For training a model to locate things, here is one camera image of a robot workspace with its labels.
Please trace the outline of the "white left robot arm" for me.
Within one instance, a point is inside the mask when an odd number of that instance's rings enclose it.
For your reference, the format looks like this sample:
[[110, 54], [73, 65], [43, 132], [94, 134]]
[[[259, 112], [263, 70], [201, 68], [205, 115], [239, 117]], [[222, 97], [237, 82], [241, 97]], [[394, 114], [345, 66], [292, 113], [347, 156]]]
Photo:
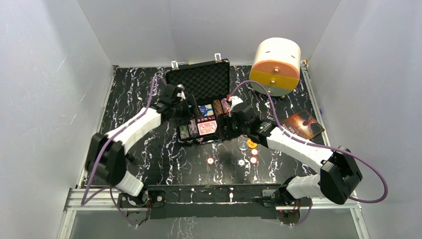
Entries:
[[93, 179], [99, 177], [111, 188], [128, 195], [134, 206], [145, 206], [149, 201], [148, 190], [145, 183], [127, 169], [129, 150], [146, 134], [169, 120], [186, 125], [201, 116], [194, 94], [183, 85], [168, 84], [159, 95], [150, 95], [146, 106], [129, 121], [105, 134], [95, 133], [85, 164], [89, 178], [81, 204], [88, 202], [89, 188]]

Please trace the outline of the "red playing card deck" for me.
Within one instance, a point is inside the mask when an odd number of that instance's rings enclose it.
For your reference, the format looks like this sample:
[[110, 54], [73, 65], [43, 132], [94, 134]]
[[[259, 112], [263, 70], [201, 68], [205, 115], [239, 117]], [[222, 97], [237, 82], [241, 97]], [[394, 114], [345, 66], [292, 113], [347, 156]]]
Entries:
[[217, 129], [217, 122], [215, 120], [202, 122], [197, 124], [199, 135], [207, 135], [215, 133]]

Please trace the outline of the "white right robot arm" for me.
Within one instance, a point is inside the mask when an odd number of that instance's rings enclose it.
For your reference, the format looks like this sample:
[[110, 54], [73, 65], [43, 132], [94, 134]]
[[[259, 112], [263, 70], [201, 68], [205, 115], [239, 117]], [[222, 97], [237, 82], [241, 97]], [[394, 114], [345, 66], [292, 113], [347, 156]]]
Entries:
[[315, 145], [280, 128], [274, 120], [261, 119], [247, 103], [239, 103], [230, 113], [218, 115], [215, 133], [220, 139], [246, 135], [254, 143], [280, 151], [315, 172], [311, 176], [289, 177], [277, 192], [263, 196], [263, 203], [293, 206], [301, 198], [318, 197], [343, 205], [363, 178], [348, 149]]

